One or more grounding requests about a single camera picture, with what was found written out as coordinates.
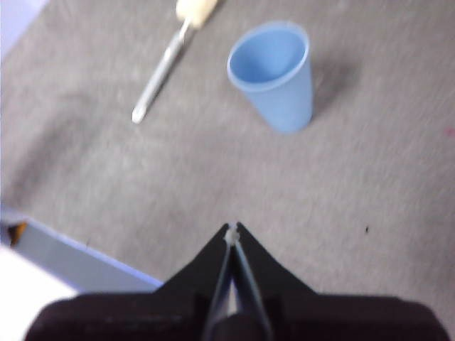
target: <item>cup rim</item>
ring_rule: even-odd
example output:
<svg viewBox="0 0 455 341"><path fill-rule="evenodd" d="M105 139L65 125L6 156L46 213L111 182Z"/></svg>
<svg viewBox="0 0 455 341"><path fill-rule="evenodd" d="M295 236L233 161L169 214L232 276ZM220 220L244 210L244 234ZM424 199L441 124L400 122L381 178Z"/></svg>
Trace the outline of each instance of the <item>cup rim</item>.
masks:
<svg viewBox="0 0 455 341"><path fill-rule="evenodd" d="M283 75L279 76L278 78L275 78L273 80L268 80L266 82L247 82L245 80L240 79L238 76L234 74L232 71L230 65L231 65L231 60L234 55L234 53L238 50L238 48L245 44L248 40L254 38L255 36L258 36L260 34L263 34L264 32L267 31L273 31L274 29L287 29L288 31L295 33L296 36L298 36L304 43L305 45L305 52L304 55L301 57L300 61L289 71L284 73ZM306 31L299 25L291 22L291 21L270 21L268 23L264 23L262 25L259 25L258 27L253 28L252 30L246 32L243 36L240 37L240 39L234 44L234 46L231 48L230 53L229 53L229 58L227 59L227 76L229 77L230 81L239 87L241 90L248 91L248 92L262 92L270 89L274 89L275 87L278 87L291 78L295 76L296 73L301 69L303 64L306 62L306 59L308 58L309 54L309 39L308 35L306 34Z"/></svg>

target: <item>metal shaft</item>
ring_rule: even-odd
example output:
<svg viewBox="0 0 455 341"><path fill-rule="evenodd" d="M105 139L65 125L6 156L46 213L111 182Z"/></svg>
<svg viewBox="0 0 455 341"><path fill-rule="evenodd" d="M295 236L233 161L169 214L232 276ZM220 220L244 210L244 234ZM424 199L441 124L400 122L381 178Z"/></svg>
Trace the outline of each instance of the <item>metal shaft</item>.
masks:
<svg viewBox="0 0 455 341"><path fill-rule="evenodd" d="M140 123L147 113L147 109L155 99L158 91L160 90L167 74L175 63L178 54L180 53L184 43L185 35L190 26L191 20L186 19L179 32L174 34L171 42L169 43L163 57L159 61L154 73L149 79L144 91L142 92L139 101L136 103L132 113L132 121L136 124Z"/></svg>

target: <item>screwdriver tip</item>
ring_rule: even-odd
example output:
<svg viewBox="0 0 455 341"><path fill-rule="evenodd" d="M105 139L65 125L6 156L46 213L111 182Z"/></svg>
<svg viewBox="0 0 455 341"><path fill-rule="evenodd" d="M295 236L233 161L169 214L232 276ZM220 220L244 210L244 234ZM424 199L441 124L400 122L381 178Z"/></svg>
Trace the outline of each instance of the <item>screwdriver tip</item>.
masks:
<svg viewBox="0 0 455 341"><path fill-rule="evenodd" d="M142 119L145 116L146 108L145 107L135 107L133 110L132 121L135 124L141 123Z"/></svg>

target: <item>gray carpet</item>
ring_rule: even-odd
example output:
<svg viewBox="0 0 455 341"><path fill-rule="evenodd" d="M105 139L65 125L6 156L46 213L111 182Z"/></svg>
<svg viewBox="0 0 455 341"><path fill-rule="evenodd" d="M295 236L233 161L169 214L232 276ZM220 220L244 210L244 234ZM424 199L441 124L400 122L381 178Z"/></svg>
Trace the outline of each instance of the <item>gray carpet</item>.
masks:
<svg viewBox="0 0 455 341"><path fill-rule="evenodd" d="M135 126L173 7L51 1L2 65L3 203L162 280L240 220L317 291L421 301L455 336L455 2L225 0ZM272 19L311 39L290 136L225 71Z"/></svg>

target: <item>blue plastic cup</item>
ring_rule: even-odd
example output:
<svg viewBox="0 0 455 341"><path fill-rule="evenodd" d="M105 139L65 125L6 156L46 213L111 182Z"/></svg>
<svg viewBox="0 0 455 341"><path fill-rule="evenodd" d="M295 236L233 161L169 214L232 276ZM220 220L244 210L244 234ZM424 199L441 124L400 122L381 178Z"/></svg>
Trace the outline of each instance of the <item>blue plastic cup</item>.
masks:
<svg viewBox="0 0 455 341"><path fill-rule="evenodd" d="M246 33L230 52L227 75L277 131L291 133L310 122L309 39L296 24L266 23Z"/></svg>

